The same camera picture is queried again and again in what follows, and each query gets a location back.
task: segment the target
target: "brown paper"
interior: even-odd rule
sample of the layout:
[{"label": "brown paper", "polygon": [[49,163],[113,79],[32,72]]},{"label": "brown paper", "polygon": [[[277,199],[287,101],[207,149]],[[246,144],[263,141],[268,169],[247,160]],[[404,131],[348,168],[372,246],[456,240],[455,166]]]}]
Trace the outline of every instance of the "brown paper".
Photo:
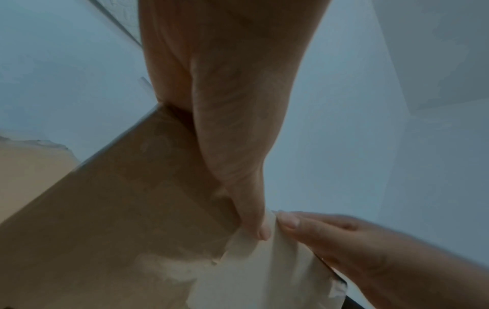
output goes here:
[{"label": "brown paper", "polygon": [[251,240],[220,192],[192,131],[155,111],[2,223],[0,307],[244,308],[221,290],[255,297],[260,267],[246,308],[341,307],[341,279],[277,229]]}]

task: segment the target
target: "torn cardboard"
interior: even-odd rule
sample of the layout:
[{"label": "torn cardboard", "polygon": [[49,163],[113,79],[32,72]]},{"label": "torn cardboard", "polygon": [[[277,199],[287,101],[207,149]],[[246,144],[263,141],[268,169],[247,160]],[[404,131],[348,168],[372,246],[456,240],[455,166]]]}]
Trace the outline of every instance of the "torn cardboard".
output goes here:
[{"label": "torn cardboard", "polygon": [[153,112],[2,223],[0,307],[341,307],[333,271],[276,228],[251,239],[219,192],[192,131]]}]

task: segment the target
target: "skin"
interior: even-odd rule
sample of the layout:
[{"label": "skin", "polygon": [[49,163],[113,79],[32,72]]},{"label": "skin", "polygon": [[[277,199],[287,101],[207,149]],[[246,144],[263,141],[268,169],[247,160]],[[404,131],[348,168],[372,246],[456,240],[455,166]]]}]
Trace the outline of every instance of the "skin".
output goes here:
[{"label": "skin", "polygon": [[350,278],[377,309],[489,308],[489,271],[354,217],[277,214],[282,230]]},{"label": "skin", "polygon": [[258,239],[263,163],[325,0],[140,0],[158,101],[192,113],[202,156]]}]

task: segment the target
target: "gray ceiling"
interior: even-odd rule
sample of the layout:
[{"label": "gray ceiling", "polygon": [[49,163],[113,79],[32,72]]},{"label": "gray ceiling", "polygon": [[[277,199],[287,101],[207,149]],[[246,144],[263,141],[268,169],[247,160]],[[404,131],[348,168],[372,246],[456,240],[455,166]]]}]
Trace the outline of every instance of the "gray ceiling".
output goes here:
[{"label": "gray ceiling", "polygon": [[489,97],[489,0],[372,0],[411,112]]}]

